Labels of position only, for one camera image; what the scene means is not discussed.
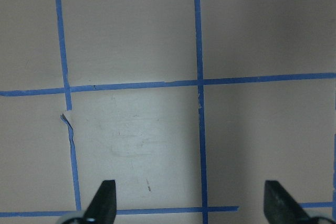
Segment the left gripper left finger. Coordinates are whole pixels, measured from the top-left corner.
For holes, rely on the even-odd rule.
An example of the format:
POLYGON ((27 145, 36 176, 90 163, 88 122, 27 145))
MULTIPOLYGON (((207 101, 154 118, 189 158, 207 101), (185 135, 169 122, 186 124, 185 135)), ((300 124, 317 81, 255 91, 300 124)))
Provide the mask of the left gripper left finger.
POLYGON ((114 223, 116 218, 116 182, 104 180, 85 211, 59 218, 59 223, 114 223))

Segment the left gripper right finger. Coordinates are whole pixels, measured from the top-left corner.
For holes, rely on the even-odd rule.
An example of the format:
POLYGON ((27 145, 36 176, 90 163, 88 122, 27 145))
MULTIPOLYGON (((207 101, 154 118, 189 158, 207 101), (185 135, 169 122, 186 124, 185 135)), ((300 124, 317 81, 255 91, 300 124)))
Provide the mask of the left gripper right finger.
POLYGON ((335 223, 322 215, 309 215, 277 180, 264 183, 264 216, 269 224, 335 223))

